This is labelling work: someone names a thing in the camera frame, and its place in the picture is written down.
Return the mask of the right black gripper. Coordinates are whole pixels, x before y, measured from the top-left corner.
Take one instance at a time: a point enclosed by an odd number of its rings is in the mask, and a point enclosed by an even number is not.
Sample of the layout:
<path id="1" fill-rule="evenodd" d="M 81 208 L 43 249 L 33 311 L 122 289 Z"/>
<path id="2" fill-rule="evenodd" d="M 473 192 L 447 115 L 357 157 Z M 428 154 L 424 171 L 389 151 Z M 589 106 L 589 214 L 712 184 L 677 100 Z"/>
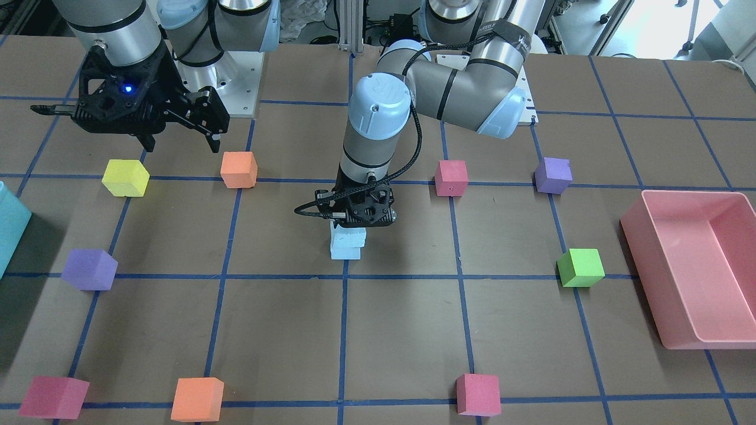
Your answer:
<path id="1" fill-rule="evenodd" d="M 221 136 L 229 129 L 230 115 L 213 87 L 188 91 L 169 56 L 151 57 L 148 86 L 127 134 L 137 138 L 143 149 L 154 152 L 154 134 L 167 123 L 179 123 L 203 134 L 212 153 L 219 153 Z"/>

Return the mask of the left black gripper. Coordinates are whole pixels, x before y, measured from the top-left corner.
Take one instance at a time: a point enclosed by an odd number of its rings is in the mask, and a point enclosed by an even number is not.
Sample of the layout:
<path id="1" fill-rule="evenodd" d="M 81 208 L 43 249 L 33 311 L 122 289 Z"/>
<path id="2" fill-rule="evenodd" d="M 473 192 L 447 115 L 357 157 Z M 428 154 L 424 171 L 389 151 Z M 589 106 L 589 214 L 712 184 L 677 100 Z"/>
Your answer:
<path id="1" fill-rule="evenodd" d="M 396 220 L 393 191 L 388 183 L 318 205 L 318 210 L 341 228 L 389 226 Z"/>

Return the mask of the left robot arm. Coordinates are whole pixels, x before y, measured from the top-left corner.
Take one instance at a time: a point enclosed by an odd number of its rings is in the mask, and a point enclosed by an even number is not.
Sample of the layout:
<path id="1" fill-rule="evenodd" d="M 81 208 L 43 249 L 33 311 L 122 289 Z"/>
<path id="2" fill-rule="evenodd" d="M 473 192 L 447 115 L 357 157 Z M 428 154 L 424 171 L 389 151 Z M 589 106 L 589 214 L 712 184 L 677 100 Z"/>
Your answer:
<path id="1" fill-rule="evenodd" d="M 526 107 L 516 86 L 543 1 L 424 1 L 418 27 L 431 45 L 394 41 L 351 95 L 332 190 L 295 212 L 343 228 L 391 225 L 391 180 L 419 156 L 419 115 L 495 138 L 513 134 Z"/>

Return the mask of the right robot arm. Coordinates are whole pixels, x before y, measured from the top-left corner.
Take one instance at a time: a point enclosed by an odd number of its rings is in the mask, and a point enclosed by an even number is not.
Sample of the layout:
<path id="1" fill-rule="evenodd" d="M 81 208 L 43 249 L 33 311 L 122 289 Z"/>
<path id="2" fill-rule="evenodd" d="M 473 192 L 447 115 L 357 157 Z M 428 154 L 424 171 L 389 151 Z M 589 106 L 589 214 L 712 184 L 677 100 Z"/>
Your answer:
<path id="1" fill-rule="evenodd" d="M 33 105 L 91 133 L 130 135 L 152 152 L 167 123 L 202 134 L 211 151 L 229 129 L 230 97 L 249 71 L 233 52 L 273 51 L 278 1 L 56 1 L 87 49 L 74 105 Z"/>

